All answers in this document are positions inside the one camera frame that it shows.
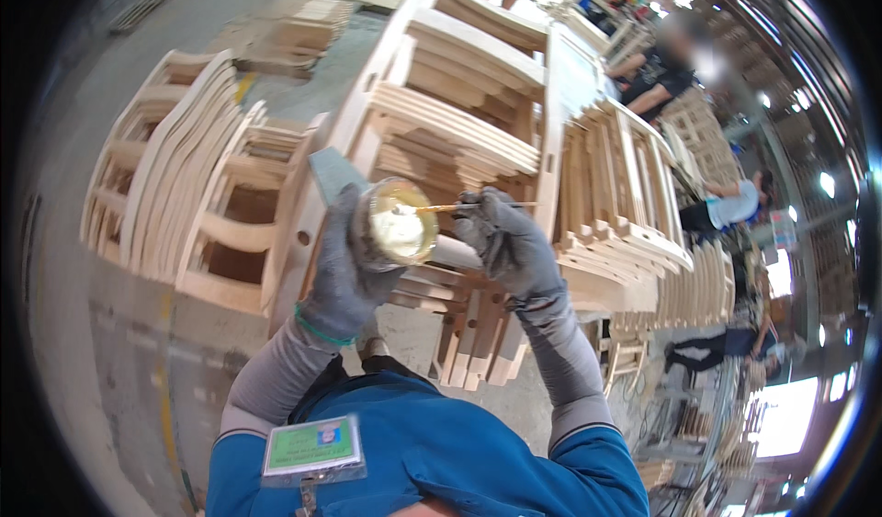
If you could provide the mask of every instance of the concrete floor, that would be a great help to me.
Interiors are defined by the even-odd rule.
[[[159,59],[172,48],[200,52],[224,22],[263,1],[169,0],[127,37],[92,38],[30,136],[17,193],[42,197],[30,268],[34,356],[62,435],[118,515],[192,515],[203,507],[223,402],[237,371],[266,341],[267,324],[96,258],[78,241],[86,186],[112,122]],[[244,104],[265,99],[270,115],[302,121],[335,109],[384,22],[355,15],[310,82],[261,77]],[[425,374],[440,317],[388,305],[378,317],[393,355]],[[660,355],[659,343],[651,356]],[[353,352],[346,362],[358,369]],[[656,360],[637,394],[623,393],[621,384],[613,389],[611,406],[630,445],[660,376]],[[493,412],[535,454],[545,454],[550,405],[531,355],[505,388],[443,392]]]

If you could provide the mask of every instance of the gray glove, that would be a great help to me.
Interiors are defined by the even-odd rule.
[[[454,232],[477,251],[488,278],[520,303],[566,293],[551,245],[533,217],[507,204],[511,196],[488,186],[480,194],[460,193],[459,201],[481,204],[457,210]]]
[[[357,337],[377,307],[389,300],[405,268],[375,273],[358,266],[349,242],[349,225],[358,204],[350,183],[328,207],[322,248],[312,291],[300,303],[300,315],[322,335],[337,340]]]

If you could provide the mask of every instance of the white glue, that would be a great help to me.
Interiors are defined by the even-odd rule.
[[[396,206],[393,206],[388,211],[370,217],[374,238],[378,244],[393,253],[402,257],[413,257],[423,246],[423,221],[415,213],[398,214],[395,211]]]

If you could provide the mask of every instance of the brush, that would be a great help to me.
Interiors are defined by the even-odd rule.
[[[514,207],[524,207],[524,206],[538,206],[539,203],[535,201],[512,201],[508,203],[510,206]],[[456,203],[453,205],[430,205],[430,206],[410,206],[410,205],[402,205],[401,203],[397,203],[395,207],[391,210],[392,214],[398,214],[400,216],[407,216],[410,214],[423,214],[423,213],[451,213],[453,211],[457,211],[459,209],[472,209],[477,206],[481,206],[480,203]]]

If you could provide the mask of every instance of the id badge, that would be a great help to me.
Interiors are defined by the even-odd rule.
[[[358,416],[276,427],[270,431],[260,485],[297,488],[367,477]]]

